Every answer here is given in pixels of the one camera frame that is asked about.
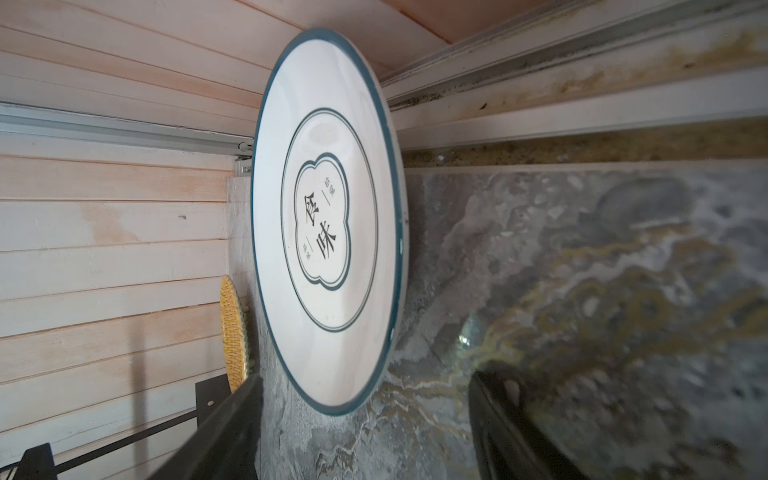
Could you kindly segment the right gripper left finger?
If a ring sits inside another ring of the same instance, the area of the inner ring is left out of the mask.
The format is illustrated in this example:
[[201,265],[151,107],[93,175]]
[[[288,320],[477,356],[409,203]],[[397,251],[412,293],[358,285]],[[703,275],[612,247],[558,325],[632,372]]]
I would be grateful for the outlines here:
[[225,374],[195,385],[197,430],[153,479],[255,479],[263,381],[250,375],[232,391]]

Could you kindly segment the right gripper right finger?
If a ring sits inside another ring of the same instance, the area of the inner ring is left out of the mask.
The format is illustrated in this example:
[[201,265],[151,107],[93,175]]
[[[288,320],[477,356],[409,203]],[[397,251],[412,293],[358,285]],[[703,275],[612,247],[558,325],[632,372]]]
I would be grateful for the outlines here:
[[586,477],[525,415],[519,383],[500,371],[473,373],[469,420],[482,479]]

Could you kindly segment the yellow woven round trivet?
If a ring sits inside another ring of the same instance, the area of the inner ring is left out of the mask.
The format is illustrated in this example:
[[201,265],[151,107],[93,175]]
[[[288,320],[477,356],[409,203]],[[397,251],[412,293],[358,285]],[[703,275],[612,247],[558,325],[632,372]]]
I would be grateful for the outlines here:
[[219,306],[226,375],[234,393],[249,375],[251,358],[247,320],[229,276],[221,279]]

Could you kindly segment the black wire dish rack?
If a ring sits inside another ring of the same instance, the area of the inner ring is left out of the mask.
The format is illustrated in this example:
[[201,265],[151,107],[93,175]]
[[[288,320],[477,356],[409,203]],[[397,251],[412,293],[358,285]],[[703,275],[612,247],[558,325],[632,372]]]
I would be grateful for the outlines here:
[[147,479],[189,440],[230,395],[227,375],[208,375],[182,391],[195,405],[121,434],[56,453],[45,443],[1,467],[3,479]]

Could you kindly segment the white plate cloud outline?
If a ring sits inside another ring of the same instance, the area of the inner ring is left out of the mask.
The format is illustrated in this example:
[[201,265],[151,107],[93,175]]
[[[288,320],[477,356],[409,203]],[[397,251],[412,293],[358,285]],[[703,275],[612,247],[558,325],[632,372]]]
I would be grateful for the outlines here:
[[375,391],[402,317],[405,175],[379,81],[328,28],[296,36],[269,78],[254,137],[252,243],[278,359],[314,410]]

